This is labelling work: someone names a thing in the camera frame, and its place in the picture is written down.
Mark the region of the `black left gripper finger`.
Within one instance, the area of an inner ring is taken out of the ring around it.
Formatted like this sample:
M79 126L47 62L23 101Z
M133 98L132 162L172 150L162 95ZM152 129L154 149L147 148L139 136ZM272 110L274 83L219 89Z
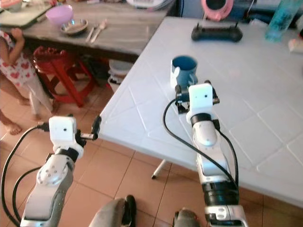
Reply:
M97 115L91 127L91 140L97 140L99 138L99 130L100 130L101 122L102 122L102 117L100 117L100 115Z

